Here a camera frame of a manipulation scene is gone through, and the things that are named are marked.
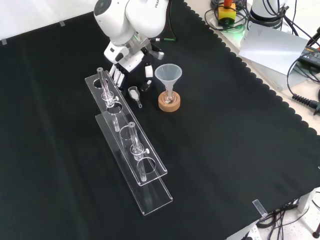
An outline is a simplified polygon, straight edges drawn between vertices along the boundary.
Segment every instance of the table leg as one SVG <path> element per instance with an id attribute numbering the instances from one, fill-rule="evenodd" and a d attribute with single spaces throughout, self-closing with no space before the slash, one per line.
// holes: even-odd
<path id="1" fill-rule="evenodd" d="M 304 213 L 308 209 L 308 207 L 310 206 L 310 203 L 311 203 L 311 200 L 312 200 L 313 196 L 314 196 L 314 190 L 312 192 L 309 192 L 306 195 L 303 195 L 300 198 L 299 205 L 298 205 L 298 212 L 300 214 Z"/>
<path id="2" fill-rule="evenodd" d="M 318 228 L 316 229 L 316 231 L 314 233 L 312 233 L 312 236 L 315 238 L 315 239 L 318 239 L 320 237 L 320 223 L 319 223 L 319 226 Z"/>

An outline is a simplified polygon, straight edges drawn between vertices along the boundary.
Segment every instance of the test tube rack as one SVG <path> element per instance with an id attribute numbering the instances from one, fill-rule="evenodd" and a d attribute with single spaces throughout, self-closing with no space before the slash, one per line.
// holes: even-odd
<path id="1" fill-rule="evenodd" d="M 109 72 L 97 72 L 85 79 L 102 112 L 96 121 L 141 213 L 150 214 L 173 201 L 161 179 L 168 171 Z"/>

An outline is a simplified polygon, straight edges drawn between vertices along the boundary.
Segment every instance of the black cloth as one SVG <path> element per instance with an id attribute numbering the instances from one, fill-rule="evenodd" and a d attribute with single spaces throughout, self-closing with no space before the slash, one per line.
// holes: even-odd
<path id="1" fill-rule="evenodd" d="M 320 184 L 319 138 L 250 73 L 182 0 L 178 42 L 163 61 L 183 70 L 181 107 L 159 110 L 154 81 L 128 98 L 168 174 L 173 202 L 143 217 L 95 120 L 85 78 L 109 69 L 92 13 L 0 46 L 0 239 L 223 240 Z M 127 81 L 144 79 L 135 70 Z"/>

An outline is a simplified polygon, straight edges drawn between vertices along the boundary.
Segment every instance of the acrylic stand base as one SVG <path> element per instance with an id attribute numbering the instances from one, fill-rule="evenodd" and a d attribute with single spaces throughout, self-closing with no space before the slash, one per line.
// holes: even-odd
<path id="1" fill-rule="evenodd" d="M 131 169 L 120 149 L 118 151 L 113 151 L 113 149 L 118 149 L 119 147 L 104 118 L 104 115 L 106 114 L 108 113 L 104 112 L 96 116 L 96 121 L 98 122 L 103 135 L 112 150 L 113 156 L 118 163 L 119 168 L 126 182 L 128 183 L 133 197 L 136 200 L 136 203 L 138 204 L 142 214 L 147 215 L 172 202 L 173 198 L 160 177 L 142 186 L 137 184 L 137 181 L 135 180 Z"/>
<path id="2" fill-rule="evenodd" d="M 161 177 L 168 173 L 136 117 L 122 94 L 115 86 L 108 72 L 104 72 L 108 88 L 114 97 L 118 97 L 113 108 L 108 108 L 102 99 L 102 89 L 96 84 L 99 76 L 85 79 L 102 114 L 95 118 L 113 153 L 113 156 L 133 194 L 143 215 L 147 215 L 173 201 Z M 133 142 L 129 134 L 129 125 L 134 123 L 139 142 L 143 146 L 140 160 L 133 154 Z"/>

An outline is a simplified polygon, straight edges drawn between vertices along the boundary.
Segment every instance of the metal scoop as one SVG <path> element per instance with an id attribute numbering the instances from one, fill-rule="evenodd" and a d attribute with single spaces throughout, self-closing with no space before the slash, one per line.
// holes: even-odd
<path id="1" fill-rule="evenodd" d="M 140 92 L 138 91 L 136 86 L 132 86 L 128 88 L 128 92 L 130 94 L 130 97 L 136 101 L 138 104 L 139 108 L 142 108 L 142 104 L 140 102 Z"/>

